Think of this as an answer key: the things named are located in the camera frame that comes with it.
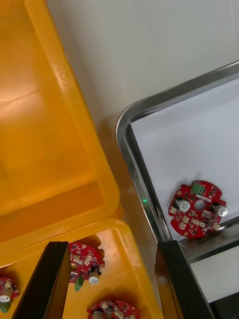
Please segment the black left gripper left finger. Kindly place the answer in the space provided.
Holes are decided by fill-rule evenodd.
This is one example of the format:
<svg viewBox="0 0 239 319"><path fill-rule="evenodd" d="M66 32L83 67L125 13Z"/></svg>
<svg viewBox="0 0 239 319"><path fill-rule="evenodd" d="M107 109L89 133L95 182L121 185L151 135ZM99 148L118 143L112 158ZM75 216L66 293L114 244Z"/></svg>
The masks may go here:
<svg viewBox="0 0 239 319"><path fill-rule="evenodd" d="M14 319L61 319L71 273L68 242L49 242L14 311Z"/></svg>

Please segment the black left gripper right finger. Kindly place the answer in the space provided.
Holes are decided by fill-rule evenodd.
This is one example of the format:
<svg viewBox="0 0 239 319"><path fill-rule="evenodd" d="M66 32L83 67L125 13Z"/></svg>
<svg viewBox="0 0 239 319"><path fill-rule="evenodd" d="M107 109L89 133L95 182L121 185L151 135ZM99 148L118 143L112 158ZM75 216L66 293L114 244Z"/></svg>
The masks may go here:
<svg viewBox="0 0 239 319"><path fill-rule="evenodd" d="M215 317L177 241L158 242L155 275L165 319Z"/></svg>

